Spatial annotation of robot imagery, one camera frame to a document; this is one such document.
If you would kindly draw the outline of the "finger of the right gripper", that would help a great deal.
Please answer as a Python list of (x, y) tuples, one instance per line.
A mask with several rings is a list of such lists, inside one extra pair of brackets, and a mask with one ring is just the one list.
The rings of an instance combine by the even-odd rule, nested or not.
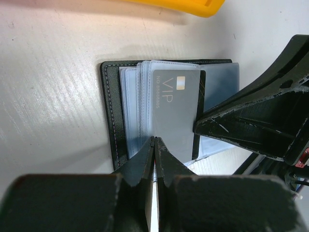
[(278, 58), (271, 64), (271, 66), (262, 73), (257, 79), (255, 79), (248, 86), (223, 101), (222, 103), (207, 110), (203, 115), (208, 116), (215, 110), (223, 107), (227, 104), (231, 104), (233, 101), (239, 98), (250, 95), (264, 87), (269, 86), (274, 81), (285, 76), (292, 68), (294, 68), (302, 58), (309, 52), (309, 36), (297, 34), (294, 35)]
[(205, 112), (194, 132), (296, 164), (309, 147), (309, 88), (241, 90)]

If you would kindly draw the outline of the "black leather card holder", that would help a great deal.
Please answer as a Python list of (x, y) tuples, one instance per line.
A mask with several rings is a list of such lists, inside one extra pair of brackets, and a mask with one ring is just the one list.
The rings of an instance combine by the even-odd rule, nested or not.
[[(100, 75), (108, 120), (114, 169), (133, 158), (152, 136), (151, 109), (155, 70), (195, 70), (206, 73), (203, 113), (239, 90), (239, 64), (229, 59), (106, 61)], [(199, 136), (191, 163), (231, 149), (232, 145)]]

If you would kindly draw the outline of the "black VIP card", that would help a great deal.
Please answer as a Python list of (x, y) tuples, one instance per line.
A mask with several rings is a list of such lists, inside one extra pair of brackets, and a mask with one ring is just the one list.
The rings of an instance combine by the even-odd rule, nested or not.
[(162, 138), (180, 162), (198, 154), (199, 136), (193, 132), (204, 110), (206, 73), (195, 70), (155, 70), (150, 135)]

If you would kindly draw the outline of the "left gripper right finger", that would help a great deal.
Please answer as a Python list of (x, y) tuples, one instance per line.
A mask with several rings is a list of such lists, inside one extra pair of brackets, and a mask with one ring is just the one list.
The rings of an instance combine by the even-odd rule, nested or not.
[(196, 175), (154, 142), (161, 232), (306, 232), (291, 191), (271, 175)]

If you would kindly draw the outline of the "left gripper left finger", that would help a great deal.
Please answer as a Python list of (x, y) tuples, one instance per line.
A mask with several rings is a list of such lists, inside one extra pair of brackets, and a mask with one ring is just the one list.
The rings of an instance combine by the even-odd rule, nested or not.
[(155, 139), (111, 174), (26, 174), (0, 204), (3, 232), (147, 232)]

